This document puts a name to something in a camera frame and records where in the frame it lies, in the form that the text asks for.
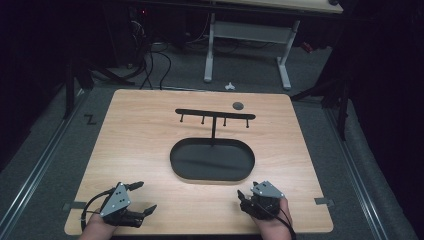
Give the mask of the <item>white-framed desk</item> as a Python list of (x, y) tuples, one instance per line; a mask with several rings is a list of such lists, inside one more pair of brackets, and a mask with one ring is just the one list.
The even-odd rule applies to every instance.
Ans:
[[(241, 7), (265, 7), (270, 10), (287, 10), (292, 13), (335, 14), (343, 13), (338, 0), (210, 0), (213, 7), (220, 3), (234, 4)], [(247, 40), (263, 43), (276, 43), (285, 46), (282, 55), (276, 58), (282, 87), (291, 89), (286, 61), (295, 40), (300, 18), (296, 17), (289, 27), (277, 27), (253, 23), (238, 23), (227, 20), (216, 20), (215, 14), (210, 14), (208, 52), (205, 62), (204, 81), (210, 83), (213, 79), (214, 40), (216, 38)]]

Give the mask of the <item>metal floor rail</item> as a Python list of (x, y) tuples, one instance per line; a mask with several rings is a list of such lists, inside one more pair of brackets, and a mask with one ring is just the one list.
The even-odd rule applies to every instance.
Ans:
[(67, 134), (73, 118), (89, 96), (89, 90), (78, 90), (74, 107), (64, 118), (62, 104), (66, 93), (53, 99), (47, 110), (31, 127), (23, 145), (5, 171), (0, 173), (0, 239), (7, 239), (31, 201), (39, 184), (54, 161), (58, 146)]
[(327, 121), (329, 122), (332, 132), (335, 135), (337, 143), (341, 149), (343, 160), (347, 168), (348, 176), (351, 181), (352, 187), (355, 191), (362, 212), (370, 227), (374, 240), (388, 240), (387, 232), (382, 224), (382, 221), (376, 211), (375, 204), (372, 201), (370, 194), (363, 182), (362, 177), (355, 164), (353, 155), (346, 143), (343, 140), (337, 129), (337, 120), (332, 110), (323, 110)]

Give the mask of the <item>person's right hand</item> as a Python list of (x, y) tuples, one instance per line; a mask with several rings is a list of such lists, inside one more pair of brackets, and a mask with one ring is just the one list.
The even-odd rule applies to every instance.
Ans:
[[(278, 217), (284, 220), (287, 224), (292, 222), (292, 217), (288, 207), (286, 198), (280, 199), (280, 208)], [(289, 228), (281, 223), (278, 219), (273, 220), (258, 220), (253, 218), (254, 223), (259, 228), (260, 235), (263, 240), (292, 240)]]

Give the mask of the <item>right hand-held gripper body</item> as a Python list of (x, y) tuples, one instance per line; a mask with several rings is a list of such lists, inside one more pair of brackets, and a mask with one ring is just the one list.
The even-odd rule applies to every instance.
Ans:
[(258, 220), (271, 220), (280, 212), (280, 199), (285, 195), (269, 181), (251, 188), (249, 215)]

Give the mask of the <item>person's left hand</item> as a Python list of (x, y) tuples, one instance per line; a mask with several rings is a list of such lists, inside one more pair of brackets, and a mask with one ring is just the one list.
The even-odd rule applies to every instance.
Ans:
[(117, 229), (105, 223), (99, 214), (92, 214), (78, 240), (110, 240)]

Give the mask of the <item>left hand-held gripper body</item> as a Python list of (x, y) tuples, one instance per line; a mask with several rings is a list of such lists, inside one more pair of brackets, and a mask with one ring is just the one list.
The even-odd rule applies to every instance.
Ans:
[(113, 226), (139, 228), (142, 225), (142, 214), (131, 212), (127, 207), (131, 204), (126, 184), (119, 182), (103, 203), (100, 216), (103, 221)]

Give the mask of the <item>black hook stand with tray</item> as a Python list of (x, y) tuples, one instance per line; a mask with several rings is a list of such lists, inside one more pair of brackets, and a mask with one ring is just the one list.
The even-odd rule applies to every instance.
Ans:
[(170, 151), (172, 170), (186, 180), (238, 182), (247, 178), (254, 166), (255, 155), (249, 145), (237, 139), (216, 137), (217, 119), (254, 120), (254, 114), (228, 113), (206, 110), (175, 110), (183, 121), (186, 115), (210, 117), (211, 136), (209, 138), (185, 138), (178, 141)]

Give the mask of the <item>black metal stand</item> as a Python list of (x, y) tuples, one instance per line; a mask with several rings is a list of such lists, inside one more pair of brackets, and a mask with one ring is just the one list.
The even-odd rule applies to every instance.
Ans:
[(347, 74), (337, 78), (317, 83), (313, 87), (290, 97), (292, 101), (299, 101), (308, 96), (322, 95), (321, 106), (323, 108), (338, 108), (336, 119), (336, 131), (339, 137), (345, 141), (345, 124), (348, 117), (347, 108), (349, 100), (352, 76)]
[(83, 90), (92, 90), (94, 81), (91, 77), (91, 71), (94, 70), (107, 79), (112, 80), (121, 85), (134, 85), (129, 79), (136, 76), (131, 73), (126, 76), (118, 76), (107, 68), (101, 67), (92, 61), (84, 58), (71, 58), (66, 65), (65, 91), (66, 105), (64, 119), (68, 119), (75, 107), (75, 82), (78, 82)]

